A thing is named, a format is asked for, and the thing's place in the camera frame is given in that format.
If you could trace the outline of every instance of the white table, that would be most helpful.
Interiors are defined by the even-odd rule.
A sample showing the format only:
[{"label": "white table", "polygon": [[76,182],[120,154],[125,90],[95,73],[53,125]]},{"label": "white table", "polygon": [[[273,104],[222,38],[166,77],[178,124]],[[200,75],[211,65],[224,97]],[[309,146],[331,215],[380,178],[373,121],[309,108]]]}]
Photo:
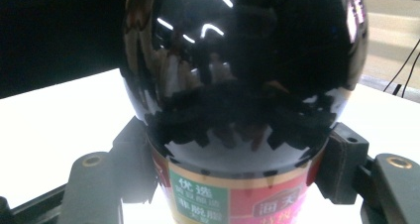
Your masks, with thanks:
[{"label": "white table", "polygon": [[[65,184],[73,162],[108,152],[133,116],[117,69],[1,99],[0,195],[14,208]],[[372,157],[394,153],[420,163],[420,104],[358,85],[340,120],[370,142]],[[361,203],[333,205],[312,185],[299,223],[361,223]],[[159,188],[151,205],[125,205],[124,217],[171,223]]]}]

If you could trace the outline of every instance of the black glossy dome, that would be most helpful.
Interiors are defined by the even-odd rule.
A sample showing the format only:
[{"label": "black glossy dome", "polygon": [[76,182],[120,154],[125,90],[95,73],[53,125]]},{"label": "black glossy dome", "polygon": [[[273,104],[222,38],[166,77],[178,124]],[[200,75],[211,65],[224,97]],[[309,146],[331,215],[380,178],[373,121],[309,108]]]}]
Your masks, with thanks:
[{"label": "black glossy dome", "polygon": [[126,9],[121,71],[138,118],[164,157],[215,175],[285,171],[315,156],[366,58],[363,0],[127,0]]}]

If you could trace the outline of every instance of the black cable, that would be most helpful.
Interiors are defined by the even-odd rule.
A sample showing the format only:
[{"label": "black cable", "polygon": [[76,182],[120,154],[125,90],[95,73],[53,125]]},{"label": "black cable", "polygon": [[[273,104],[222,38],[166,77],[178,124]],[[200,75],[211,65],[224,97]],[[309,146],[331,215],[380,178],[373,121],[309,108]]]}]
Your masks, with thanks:
[{"label": "black cable", "polygon": [[386,91],[386,89],[389,87],[389,85],[393,82],[393,80],[395,80],[395,78],[398,76],[398,74],[401,72],[401,70],[404,68],[404,66],[408,63],[408,60],[411,58],[411,55],[413,55],[414,51],[416,51],[417,46],[419,46],[419,44],[420,44],[420,39],[417,42],[416,46],[414,47],[413,51],[411,51],[410,56],[408,56],[407,60],[402,65],[401,69],[395,74],[395,76],[391,79],[391,81],[389,81],[389,83],[388,83],[388,85],[386,85],[385,89],[383,89],[383,92]]},{"label": "black cable", "polygon": [[410,74],[408,75],[407,81],[405,82],[404,89],[402,90],[401,97],[404,97],[405,89],[407,88],[408,82],[411,79],[411,74],[413,74],[414,66],[416,65],[417,59],[420,57],[420,53],[417,55],[416,59],[413,62],[413,66],[411,66]]}]

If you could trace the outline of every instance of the dark background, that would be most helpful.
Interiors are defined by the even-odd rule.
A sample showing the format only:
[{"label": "dark background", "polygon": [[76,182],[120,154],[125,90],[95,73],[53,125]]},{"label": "dark background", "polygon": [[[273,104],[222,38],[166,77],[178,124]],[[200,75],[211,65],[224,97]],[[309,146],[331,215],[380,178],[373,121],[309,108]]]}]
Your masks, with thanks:
[{"label": "dark background", "polygon": [[0,0],[0,98],[126,63],[125,0]]}]

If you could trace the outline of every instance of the screw hole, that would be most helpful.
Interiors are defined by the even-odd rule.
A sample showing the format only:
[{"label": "screw hole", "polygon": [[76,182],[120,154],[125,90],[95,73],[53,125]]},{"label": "screw hole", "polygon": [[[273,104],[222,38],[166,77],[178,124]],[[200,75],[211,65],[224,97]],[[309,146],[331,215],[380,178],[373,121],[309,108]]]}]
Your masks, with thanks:
[{"label": "screw hole", "polygon": [[101,158],[100,157],[90,157],[87,158],[83,161],[83,166],[84,167],[94,167],[96,165],[98,165],[101,162]]},{"label": "screw hole", "polygon": [[358,139],[356,139],[356,138],[348,138],[347,141],[349,141],[351,143],[356,143],[356,142],[358,142]]},{"label": "screw hole", "polygon": [[401,158],[388,158],[386,159],[391,165],[397,167],[397,168],[412,168],[413,165]]}]

